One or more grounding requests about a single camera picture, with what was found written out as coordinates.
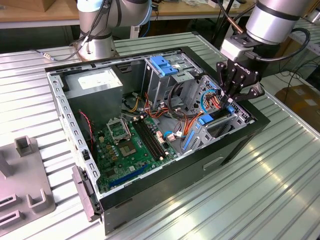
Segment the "motherboard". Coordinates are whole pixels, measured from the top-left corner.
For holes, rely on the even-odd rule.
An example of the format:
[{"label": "motherboard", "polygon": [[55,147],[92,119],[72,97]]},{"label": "motherboard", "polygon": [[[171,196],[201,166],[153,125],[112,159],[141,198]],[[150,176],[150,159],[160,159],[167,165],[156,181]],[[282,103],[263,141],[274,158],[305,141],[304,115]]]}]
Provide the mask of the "motherboard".
[{"label": "motherboard", "polygon": [[177,157],[174,149],[160,136],[151,117],[115,124],[95,132],[97,184],[107,192]]}]

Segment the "robotic arm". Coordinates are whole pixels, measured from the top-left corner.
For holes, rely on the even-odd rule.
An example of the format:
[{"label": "robotic arm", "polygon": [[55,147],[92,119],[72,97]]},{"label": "robotic arm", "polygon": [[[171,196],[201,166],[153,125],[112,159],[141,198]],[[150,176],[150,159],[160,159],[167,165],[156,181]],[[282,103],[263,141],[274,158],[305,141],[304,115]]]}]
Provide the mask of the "robotic arm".
[{"label": "robotic arm", "polygon": [[77,8],[78,53],[88,61],[116,56],[112,29],[146,24],[152,13],[151,0],[78,0]]},{"label": "robotic arm", "polygon": [[[260,86],[261,76],[258,69],[242,65],[244,58],[260,62],[276,62],[293,57],[301,52],[310,40],[310,33],[304,28],[293,30],[310,0],[258,0],[246,24],[244,32],[237,24],[238,34],[226,38],[221,46],[221,53],[228,58],[227,64],[217,63],[219,84],[225,95],[221,104],[257,98],[265,92]],[[264,58],[254,53],[260,45],[278,45],[286,40],[293,31],[301,31],[306,35],[302,47],[296,52],[278,58]],[[240,93],[244,87],[251,86],[248,93]]]}]

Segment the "aluminum table surface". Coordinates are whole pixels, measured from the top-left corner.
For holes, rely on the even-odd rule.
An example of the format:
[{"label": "aluminum table surface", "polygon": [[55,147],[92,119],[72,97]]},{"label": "aluminum table surface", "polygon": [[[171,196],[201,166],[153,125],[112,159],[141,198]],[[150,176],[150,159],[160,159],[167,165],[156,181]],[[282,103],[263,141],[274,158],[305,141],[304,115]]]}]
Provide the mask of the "aluminum table surface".
[{"label": "aluminum table surface", "polygon": [[[224,58],[192,33],[115,42],[121,55],[189,46],[208,64]],[[64,58],[72,47],[45,49]],[[72,180],[74,160],[58,120],[45,67],[32,51],[0,55],[0,145],[35,137],[56,210],[1,240],[105,239],[99,221],[87,221]],[[117,229],[107,238],[128,239],[311,239],[320,233],[320,141],[270,95],[252,100],[270,120],[230,163]]]}]

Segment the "gray holder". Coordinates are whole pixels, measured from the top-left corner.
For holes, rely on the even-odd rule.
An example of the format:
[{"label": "gray holder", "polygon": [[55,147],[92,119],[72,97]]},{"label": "gray holder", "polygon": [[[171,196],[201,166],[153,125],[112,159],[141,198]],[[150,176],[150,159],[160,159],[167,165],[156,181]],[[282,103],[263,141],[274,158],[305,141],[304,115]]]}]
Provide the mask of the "gray holder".
[{"label": "gray holder", "polygon": [[0,237],[55,210],[35,138],[0,147]]}]

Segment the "wooden shelf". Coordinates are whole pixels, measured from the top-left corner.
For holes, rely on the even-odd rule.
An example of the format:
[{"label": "wooden shelf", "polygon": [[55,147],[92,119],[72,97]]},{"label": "wooden shelf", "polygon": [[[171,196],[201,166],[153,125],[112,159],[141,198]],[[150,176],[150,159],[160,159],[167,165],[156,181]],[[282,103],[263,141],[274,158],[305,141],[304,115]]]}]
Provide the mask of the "wooden shelf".
[{"label": "wooden shelf", "polygon": [[[240,13],[252,4],[253,1],[248,0],[248,3],[241,5],[240,8],[232,8],[230,13]],[[183,1],[178,3],[161,2],[159,4],[159,16],[213,15],[219,13],[219,11],[220,9],[218,7],[211,7],[207,4],[190,6]],[[78,19],[79,14],[75,0],[56,0],[56,2],[46,12],[27,10],[12,6],[5,6],[5,9],[0,10],[0,23]]]}]

